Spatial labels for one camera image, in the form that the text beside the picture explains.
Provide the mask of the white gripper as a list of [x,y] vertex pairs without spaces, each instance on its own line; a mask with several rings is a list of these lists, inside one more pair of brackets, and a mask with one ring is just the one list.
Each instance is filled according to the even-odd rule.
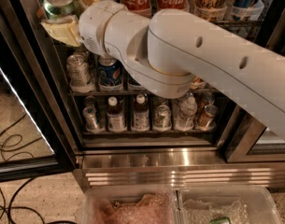
[[111,0],[79,0],[86,8],[79,20],[69,15],[58,20],[42,20],[41,25],[53,39],[68,46],[79,47],[80,38],[90,52],[109,58],[105,48],[105,32],[112,17],[126,6]]

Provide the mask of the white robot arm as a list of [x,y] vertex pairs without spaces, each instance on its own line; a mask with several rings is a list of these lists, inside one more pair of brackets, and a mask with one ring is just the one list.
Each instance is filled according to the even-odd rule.
[[152,18],[106,0],[44,20],[54,39],[119,60],[148,91],[178,98],[200,77],[285,141],[285,57],[179,9]]

